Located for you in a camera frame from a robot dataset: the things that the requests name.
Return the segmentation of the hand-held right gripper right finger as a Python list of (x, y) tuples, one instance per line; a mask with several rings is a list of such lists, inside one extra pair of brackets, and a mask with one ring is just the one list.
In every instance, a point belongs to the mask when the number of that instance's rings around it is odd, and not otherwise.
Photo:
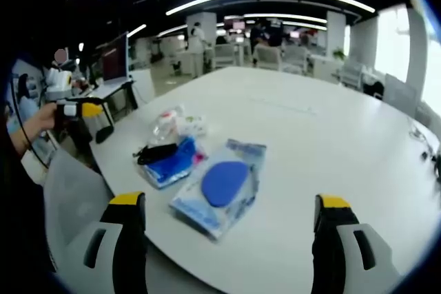
[(387, 242), (341, 197), (315, 198), (312, 293), (390, 293), (400, 274)]

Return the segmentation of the person's left hand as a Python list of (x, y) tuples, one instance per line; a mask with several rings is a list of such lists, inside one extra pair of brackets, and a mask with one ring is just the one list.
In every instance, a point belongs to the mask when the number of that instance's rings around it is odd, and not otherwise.
[(30, 140), (34, 140), (41, 132), (54, 128), (56, 103), (48, 103), (26, 121), (25, 132)]

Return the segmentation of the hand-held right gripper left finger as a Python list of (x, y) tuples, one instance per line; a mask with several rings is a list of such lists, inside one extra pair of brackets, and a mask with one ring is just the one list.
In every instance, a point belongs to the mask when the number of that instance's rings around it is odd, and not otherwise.
[(63, 281), (71, 293), (147, 293), (146, 259), (145, 194), (120, 194), (68, 245)]

